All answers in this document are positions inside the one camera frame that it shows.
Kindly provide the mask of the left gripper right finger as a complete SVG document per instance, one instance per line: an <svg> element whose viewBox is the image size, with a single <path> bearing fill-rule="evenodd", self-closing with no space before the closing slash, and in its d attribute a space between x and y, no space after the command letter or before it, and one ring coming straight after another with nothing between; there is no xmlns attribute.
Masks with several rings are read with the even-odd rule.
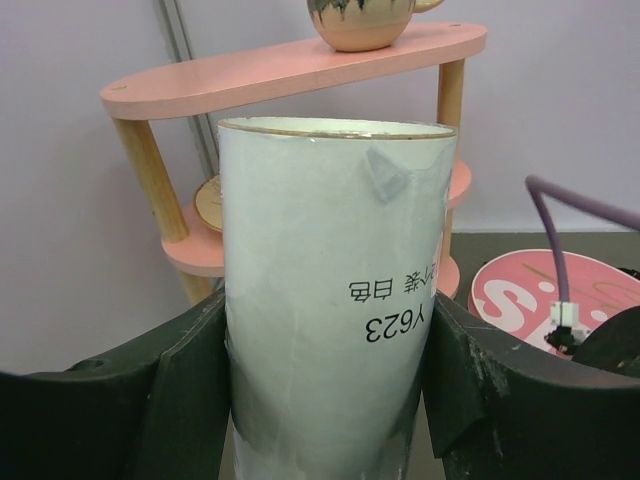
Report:
<svg viewBox="0 0 640 480"><path fill-rule="evenodd" d="M635 479L639 377L551 355L436 300L422 388L449 479Z"/></svg>

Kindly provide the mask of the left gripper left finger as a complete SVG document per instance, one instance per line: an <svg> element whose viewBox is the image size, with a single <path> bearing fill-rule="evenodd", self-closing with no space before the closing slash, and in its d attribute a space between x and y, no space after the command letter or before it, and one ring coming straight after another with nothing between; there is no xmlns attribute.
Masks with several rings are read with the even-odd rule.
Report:
<svg viewBox="0 0 640 480"><path fill-rule="evenodd" d="M1 375L4 479L215 479L230 412L222 290L61 372Z"/></svg>

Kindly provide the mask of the white shuttlecock tube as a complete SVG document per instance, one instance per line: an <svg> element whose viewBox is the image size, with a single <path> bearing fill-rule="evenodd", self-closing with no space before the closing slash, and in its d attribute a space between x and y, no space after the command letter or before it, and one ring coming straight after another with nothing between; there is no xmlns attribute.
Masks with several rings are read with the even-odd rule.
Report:
<svg viewBox="0 0 640 480"><path fill-rule="evenodd" d="M420 400L457 131L218 125L239 479L401 479Z"/></svg>

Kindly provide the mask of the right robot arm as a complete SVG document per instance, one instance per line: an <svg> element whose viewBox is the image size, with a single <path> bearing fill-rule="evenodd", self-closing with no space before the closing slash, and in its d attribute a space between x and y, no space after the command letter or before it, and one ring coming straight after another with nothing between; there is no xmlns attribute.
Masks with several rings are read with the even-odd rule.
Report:
<svg viewBox="0 0 640 480"><path fill-rule="evenodd" d="M627 377L639 377L639 307L614 315L578 347L572 361Z"/></svg>

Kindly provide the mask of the pink sport racket bag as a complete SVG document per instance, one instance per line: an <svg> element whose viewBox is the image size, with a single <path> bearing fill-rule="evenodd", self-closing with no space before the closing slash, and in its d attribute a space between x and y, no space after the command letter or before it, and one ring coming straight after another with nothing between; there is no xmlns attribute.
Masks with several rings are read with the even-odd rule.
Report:
<svg viewBox="0 0 640 480"><path fill-rule="evenodd" d="M566 252L569 286L579 305L578 328L589 334L621 311L639 304L639 280L607 263ZM553 255L526 249L501 255L480 268L471 283L468 309L486 322L547 353L554 329L549 318L558 299Z"/></svg>

